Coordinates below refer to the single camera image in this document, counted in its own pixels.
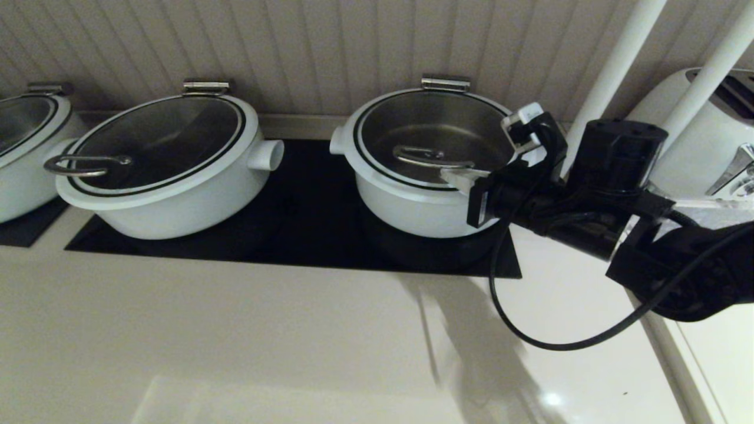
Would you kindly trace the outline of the wide white cooking pot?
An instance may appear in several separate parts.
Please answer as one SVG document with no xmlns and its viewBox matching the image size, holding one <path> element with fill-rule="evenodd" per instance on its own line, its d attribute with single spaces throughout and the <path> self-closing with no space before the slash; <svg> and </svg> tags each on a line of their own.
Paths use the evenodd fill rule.
<svg viewBox="0 0 754 424">
<path fill-rule="evenodd" d="M 0 167 L 0 224 L 21 217 L 58 196 L 55 176 L 44 169 L 49 158 L 59 155 L 71 139 L 88 131 L 74 112 L 67 123 L 45 142 L 10 164 Z"/>
<path fill-rule="evenodd" d="M 74 178 L 64 176 L 55 177 L 55 186 L 68 204 L 91 210 L 125 236 L 173 239 L 199 233 L 247 207 L 260 195 L 283 156 L 283 140 L 267 140 L 257 130 L 249 143 L 237 140 L 208 167 L 148 193 L 87 195 L 74 186 Z"/>
</svg>

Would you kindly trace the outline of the large black induction cooktop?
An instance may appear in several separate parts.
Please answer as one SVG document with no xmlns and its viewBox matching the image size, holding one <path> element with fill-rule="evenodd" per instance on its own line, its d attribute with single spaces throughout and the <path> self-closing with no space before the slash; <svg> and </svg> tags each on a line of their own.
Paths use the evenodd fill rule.
<svg viewBox="0 0 754 424">
<path fill-rule="evenodd" d="M 68 251 L 286 266 L 485 277 L 500 241 L 493 225 L 463 238 L 423 238 L 382 222 L 361 200 L 355 173 L 328 142 L 286 140 L 259 195 L 223 222 L 181 238 L 140 240 L 97 216 Z"/>
</svg>

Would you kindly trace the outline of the glass lid white rim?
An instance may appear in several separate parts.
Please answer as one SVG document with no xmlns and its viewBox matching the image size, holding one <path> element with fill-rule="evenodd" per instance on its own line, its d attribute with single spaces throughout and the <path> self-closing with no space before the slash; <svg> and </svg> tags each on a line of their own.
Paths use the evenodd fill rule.
<svg viewBox="0 0 754 424">
<path fill-rule="evenodd" d="M 75 137 L 80 118 L 68 98 L 25 94 L 0 100 L 0 168 L 52 140 Z"/>
</svg>

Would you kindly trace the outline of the white slanted pole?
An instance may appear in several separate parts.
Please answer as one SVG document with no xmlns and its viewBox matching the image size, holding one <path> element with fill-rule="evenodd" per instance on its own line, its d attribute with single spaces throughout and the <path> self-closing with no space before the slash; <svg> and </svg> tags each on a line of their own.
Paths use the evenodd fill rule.
<svg viewBox="0 0 754 424">
<path fill-rule="evenodd" d="M 663 121 L 662 128 L 668 132 L 668 137 L 658 150 L 655 165 L 663 163 L 665 156 L 675 150 L 678 136 L 689 126 L 751 43 L 754 43 L 754 0 L 747 0 L 716 50 Z"/>
<path fill-rule="evenodd" d="M 560 177 L 568 177 L 576 160 L 581 138 L 586 131 L 586 124 L 603 116 L 662 14 L 666 3 L 667 0 L 637 0 L 619 39 L 609 51 L 603 67 L 596 76 L 595 83 L 568 130 L 566 137 L 568 151 L 563 159 Z"/>
</svg>

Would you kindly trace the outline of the small deep white pot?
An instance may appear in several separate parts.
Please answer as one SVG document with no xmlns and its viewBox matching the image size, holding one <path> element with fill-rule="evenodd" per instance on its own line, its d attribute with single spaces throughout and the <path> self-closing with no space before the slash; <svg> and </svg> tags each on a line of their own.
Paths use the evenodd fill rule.
<svg viewBox="0 0 754 424">
<path fill-rule="evenodd" d="M 337 126 L 329 142 L 332 155 L 344 155 L 355 172 L 361 200 L 382 222 L 425 238 L 471 236 L 499 223 L 492 219 L 480 228 L 468 224 L 468 196 L 458 190 L 427 190 L 385 177 L 356 152 L 353 128 Z"/>
</svg>

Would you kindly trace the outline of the small black induction cooktop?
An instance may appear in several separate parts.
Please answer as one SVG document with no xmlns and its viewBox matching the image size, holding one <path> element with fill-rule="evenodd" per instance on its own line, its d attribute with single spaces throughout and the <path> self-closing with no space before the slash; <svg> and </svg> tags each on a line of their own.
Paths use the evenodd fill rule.
<svg viewBox="0 0 754 424">
<path fill-rule="evenodd" d="M 28 214 L 0 224 L 0 246 L 32 247 L 67 207 L 67 202 L 56 197 Z"/>
</svg>

